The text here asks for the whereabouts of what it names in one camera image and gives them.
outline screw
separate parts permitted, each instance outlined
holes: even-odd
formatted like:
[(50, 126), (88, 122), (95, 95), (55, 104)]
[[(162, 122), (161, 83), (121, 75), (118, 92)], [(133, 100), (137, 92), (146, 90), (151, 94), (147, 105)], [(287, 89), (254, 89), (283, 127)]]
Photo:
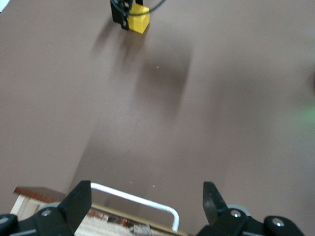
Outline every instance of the screw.
[(51, 210), (45, 210), (41, 213), (42, 216), (47, 216), (51, 213)]
[(233, 215), (235, 218), (241, 217), (241, 213), (238, 210), (232, 210), (231, 215)]
[(0, 219), (0, 224), (4, 224), (5, 222), (7, 222), (9, 220), (8, 217), (4, 217)]
[(278, 227), (283, 227), (284, 226), (284, 222), (281, 219), (279, 219), (279, 218), (273, 218), (272, 219), (272, 223), (274, 223)]

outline curved metal rod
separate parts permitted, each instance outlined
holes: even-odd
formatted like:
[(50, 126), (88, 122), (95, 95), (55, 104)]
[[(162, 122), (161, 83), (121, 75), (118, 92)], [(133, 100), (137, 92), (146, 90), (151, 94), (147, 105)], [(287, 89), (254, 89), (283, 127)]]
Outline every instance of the curved metal rod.
[(159, 210), (170, 212), (174, 216), (172, 230), (176, 231), (176, 232), (178, 231), (179, 215), (178, 215), (178, 213), (177, 213), (177, 211), (175, 209), (173, 209), (173, 208), (171, 208), (169, 206), (162, 205), (162, 204), (156, 203), (156, 202), (152, 202), (152, 201), (150, 201), (148, 199), (140, 198), (140, 197), (137, 197), (135, 195), (132, 195), (132, 194), (129, 194), (129, 193), (125, 193), (125, 192), (122, 192), (120, 190), (117, 190), (117, 189), (114, 189), (114, 188), (110, 188), (110, 187), (107, 187), (107, 186), (104, 186), (104, 185), (101, 185), (101, 184), (98, 184), (98, 183), (91, 183), (91, 188), (99, 190), (99, 191), (102, 191), (104, 193), (109, 193), (109, 194), (112, 194), (112, 195), (115, 195), (115, 196), (118, 196), (118, 197), (130, 200), (130, 201), (133, 201), (133, 202), (136, 202), (136, 203), (140, 203), (140, 204), (143, 204), (143, 205), (146, 205), (146, 206), (149, 206), (149, 207), (153, 207), (155, 209), (159, 209)]

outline yellow cube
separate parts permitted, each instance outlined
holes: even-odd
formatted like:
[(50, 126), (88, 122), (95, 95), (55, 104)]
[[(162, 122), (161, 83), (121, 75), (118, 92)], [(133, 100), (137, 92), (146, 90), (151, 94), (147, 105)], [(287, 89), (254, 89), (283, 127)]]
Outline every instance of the yellow cube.
[[(130, 13), (138, 14), (138, 13), (144, 13), (148, 11), (149, 11), (149, 8), (134, 3), (131, 7)], [(148, 13), (141, 16), (128, 16), (128, 22), (129, 22), (129, 29), (136, 31), (138, 33), (143, 33), (150, 22), (150, 14)]]

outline floor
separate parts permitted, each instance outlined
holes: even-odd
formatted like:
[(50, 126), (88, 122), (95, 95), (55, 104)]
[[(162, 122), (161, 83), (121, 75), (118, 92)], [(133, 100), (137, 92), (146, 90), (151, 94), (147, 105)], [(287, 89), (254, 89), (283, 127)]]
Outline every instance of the floor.
[(313, 0), (169, 0), (140, 35), (112, 23), (103, 0), (11, 1), (0, 211), (17, 185), (67, 192), (90, 179), (175, 208), (195, 234), (207, 180), (257, 220), (282, 215), (315, 234), (314, 12)]

